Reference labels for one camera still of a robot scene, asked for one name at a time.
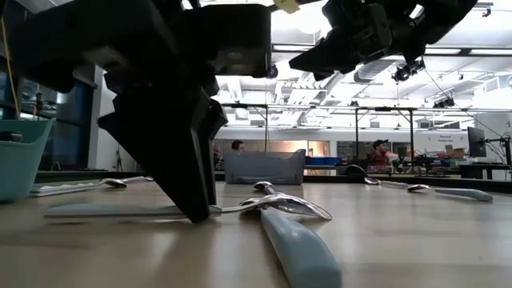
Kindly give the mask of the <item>black rounded object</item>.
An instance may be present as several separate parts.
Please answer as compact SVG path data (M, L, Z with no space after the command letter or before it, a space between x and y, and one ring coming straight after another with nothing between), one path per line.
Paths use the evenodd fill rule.
M348 177L352 177L352 178L355 178L355 177L363 177L364 178L367 176L367 172L362 167L355 165L355 164L351 164L345 168L344 175L348 176Z

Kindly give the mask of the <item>silver ventilation duct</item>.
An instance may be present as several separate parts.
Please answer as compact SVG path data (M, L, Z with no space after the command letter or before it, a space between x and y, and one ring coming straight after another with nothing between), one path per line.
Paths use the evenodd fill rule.
M370 83L382 72L388 71L394 66L396 60L377 60L363 64L354 72L354 81L356 83Z

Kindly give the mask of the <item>overhead LED light bar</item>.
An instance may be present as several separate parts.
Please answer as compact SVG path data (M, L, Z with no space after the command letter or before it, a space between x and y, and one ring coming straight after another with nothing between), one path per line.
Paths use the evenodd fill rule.
M314 48L311 44L284 44L273 43L272 49L278 53L302 53ZM512 56L512 47L480 47L480 46L428 46L425 55L429 56L475 56L475 57L509 57Z

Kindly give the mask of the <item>blue storage bin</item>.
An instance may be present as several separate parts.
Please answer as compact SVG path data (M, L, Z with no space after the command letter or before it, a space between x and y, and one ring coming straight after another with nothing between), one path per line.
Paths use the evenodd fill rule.
M335 166L342 162L341 158L338 157L327 157L327 156L307 156L307 166Z

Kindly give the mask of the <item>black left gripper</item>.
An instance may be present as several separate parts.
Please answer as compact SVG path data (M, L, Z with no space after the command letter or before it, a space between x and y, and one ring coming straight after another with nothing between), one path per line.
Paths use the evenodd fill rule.
M90 33L84 59L108 73L116 92L152 85L117 95L114 112L101 116L99 127L194 223L217 204L213 141L227 124L221 104L207 96L219 87L203 11L187 10L180 0L79 0ZM170 78L198 86L156 86ZM209 103L207 199L198 131Z

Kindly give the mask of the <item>light blue-handled spoon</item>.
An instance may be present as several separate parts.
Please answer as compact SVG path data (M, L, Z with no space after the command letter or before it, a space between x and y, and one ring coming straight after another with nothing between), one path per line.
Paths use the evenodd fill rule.
M476 189L432 187L423 184L415 184L407 188L408 192L417 192L420 190L431 190L437 194L467 197L481 202L492 202L494 200L491 194Z
M154 179L150 176L137 176L132 178L123 178L121 182L128 185L131 183L141 183L141 182L152 182Z

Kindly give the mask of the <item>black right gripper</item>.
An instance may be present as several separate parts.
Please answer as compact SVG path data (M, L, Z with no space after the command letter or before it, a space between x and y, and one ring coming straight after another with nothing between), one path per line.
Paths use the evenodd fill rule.
M418 36L426 13L421 0L328 0L322 12L331 31L289 61L292 69L311 72L315 81L390 54L412 62L425 52Z

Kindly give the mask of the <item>white teal wavy-handled spoon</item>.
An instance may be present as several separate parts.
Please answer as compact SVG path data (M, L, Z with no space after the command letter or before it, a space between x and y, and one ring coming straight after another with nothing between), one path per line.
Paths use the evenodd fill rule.
M305 199L292 195L277 193L268 194L262 198L249 198L240 206L220 207L209 206L211 217L223 214L246 212L259 208L274 208L288 214L307 215L331 220L332 215L320 206ZM186 216L176 206L104 206L93 204L69 204L52 206L44 213L47 219L64 218L156 218L184 219Z
M403 182L383 181L383 180L379 180L377 178L371 178L371 177L364 178L364 181L366 184L369 184L369 185L384 186L384 187L389 187L389 188L393 188L393 189L407 190L409 187L408 184L403 183Z
M126 184L121 179L106 178L96 183L87 184L65 184L61 186L41 186L39 188L33 188L29 192L30 197L40 198L46 196L53 196L58 194L70 194L75 192L81 192L85 190L95 189L97 187L108 185L115 188L124 188Z

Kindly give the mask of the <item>teal plastic bin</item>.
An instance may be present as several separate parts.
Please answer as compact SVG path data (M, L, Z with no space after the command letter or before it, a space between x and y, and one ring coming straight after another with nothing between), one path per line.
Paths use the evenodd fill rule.
M55 119L45 121L0 120L0 133L21 136L0 140L0 203L16 202L29 195Z

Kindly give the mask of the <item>black computer monitor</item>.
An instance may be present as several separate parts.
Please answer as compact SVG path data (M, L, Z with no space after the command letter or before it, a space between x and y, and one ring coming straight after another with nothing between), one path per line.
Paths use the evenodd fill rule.
M479 128L468 127L469 156L484 158L486 156L486 138L484 131Z

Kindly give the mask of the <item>purple-handled spoon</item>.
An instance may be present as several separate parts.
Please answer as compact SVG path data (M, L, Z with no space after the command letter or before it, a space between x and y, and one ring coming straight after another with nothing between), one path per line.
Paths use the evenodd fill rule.
M326 221L332 215L312 202L276 190L270 182L258 182L254 188L275 199L260 210L260 219L291 288L342 288L342 272L327 244L316 232L280 212Z

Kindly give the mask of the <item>grey plastic bin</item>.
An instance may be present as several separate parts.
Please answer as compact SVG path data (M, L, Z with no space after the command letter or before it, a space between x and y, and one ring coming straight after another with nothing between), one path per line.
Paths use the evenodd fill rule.
M271 182L277 185L301 185L306 151L261 152L227 151L224 154L225 181L229 184Z

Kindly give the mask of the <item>black table edge rail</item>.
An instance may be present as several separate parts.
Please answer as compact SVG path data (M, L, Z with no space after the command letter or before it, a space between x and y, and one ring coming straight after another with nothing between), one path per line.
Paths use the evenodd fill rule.
M87 180L101 180L103 178L133 178L143 176L144 173L137 172L112 172L112 171L40 171L37 172L34 180L35 184L51 182L78 182ZM429 186L440 186L448 188L470 188L483 190L485 192L495 192L502 194L512 194L511 181L496 181L470 178L433 178L417 177L413 175L402 176L382 176L378 179L391 182L404 182L407 184L425 184ZM303 177L304 183L356 183L356 180L347 176L320 176L306 175Z

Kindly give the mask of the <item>black metal table frame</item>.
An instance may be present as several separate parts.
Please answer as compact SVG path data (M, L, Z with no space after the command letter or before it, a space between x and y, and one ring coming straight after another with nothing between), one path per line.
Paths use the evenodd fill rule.
M408 111L410 116L406 118L406 120L410 123L410 149L405 153L410 153L410 159L413 160L415 157L415 149L414 149L414 128L413 128L413 111L415 108L399 108L399 107L389 107L389 106L382 106L382 107L356 107L355 108L355 141L356 141L356 155L354 156L354 162L363 163L368 162L369 159L367 158L366 154L361 154L359 150L359 125L358 122L360 119L362 119L362 116L358 116L358 112L360 110L365 110L366 112L392 112L396 111L398 114L401 114L403 111Z
M222 103L222 107L229 107L231 109L245 109L249 110L253 108L263 119L265 125L265 140L264 140L264 151L268 152L270 148L270 132L269 132L269 105L268 104L253 104L253 103Z

